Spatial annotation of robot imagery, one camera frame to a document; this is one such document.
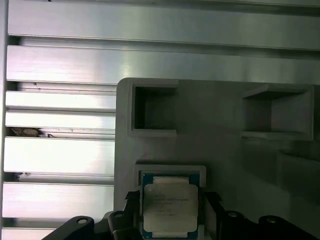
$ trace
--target debris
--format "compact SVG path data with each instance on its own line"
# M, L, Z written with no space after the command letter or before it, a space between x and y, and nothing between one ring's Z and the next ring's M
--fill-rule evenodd
M11 130L17 137L33 137L38 138L40 131L31 127L11 127Z

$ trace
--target metal plate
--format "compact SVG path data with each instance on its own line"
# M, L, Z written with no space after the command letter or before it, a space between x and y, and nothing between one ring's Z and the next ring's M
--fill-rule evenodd
M114 113L78 111L7 110L5 125L31 128L116 129Z
M10 0L8 33L315 50L319 24L309 16Z
M7 91L9 109L116 112L116 96Z
M9 46L9 81L117 84L157 78L230 82L317 84L320 61L35 46Z
M114 162L114 141L5 138L5 172L113 176Z
M50 218L63 223L83 215L100 221L106 212L113 209L113 201L114 187L108 185L5 182L2 216Z
M54 229L3 228L2 240L40 240Z

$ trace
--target screw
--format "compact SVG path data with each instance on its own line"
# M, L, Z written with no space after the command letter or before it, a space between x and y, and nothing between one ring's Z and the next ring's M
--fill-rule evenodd
M273 217L267 217L266 220L271 224L275 224L277 222Z
M235 211L229 212L228 215L229 215L230 217L232 217L232 218L238 217L238 213L236 213Z

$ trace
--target black mechanical arm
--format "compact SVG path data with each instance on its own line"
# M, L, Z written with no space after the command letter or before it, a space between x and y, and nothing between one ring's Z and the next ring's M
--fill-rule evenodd
M43 240L143 240L139 231L140 192L129 192L125 199L123 211L106 213L96 224L88 216L73 217ZM216 192L205 192L202 199L209 207L203 207L204 217L199 221L204 222L212 240L317 240L277 216L262 216L254 223L239 212L226 211Z

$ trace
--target metal slat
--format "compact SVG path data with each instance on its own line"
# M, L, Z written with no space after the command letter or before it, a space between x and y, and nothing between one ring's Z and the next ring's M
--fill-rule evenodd
M116 96L7 91L9 109L116 112Z
M316 50L319 25L320 19L310 16L10 0L8 33Z
M54 229L40 228L10 228L2 229L1 240L41 240Z
M4 148L5 172L114 175L114 141L6 137Z
M9 81L117 84L131 77L318 84L319 76L320 61L311 59L35 46L9 46L7 56Z
M7 110L7 127L105 129L115 131L116 115L107 112Z
M101 220L113 210L114 187L40 183L3 184L4 218L56 219L74 216Z

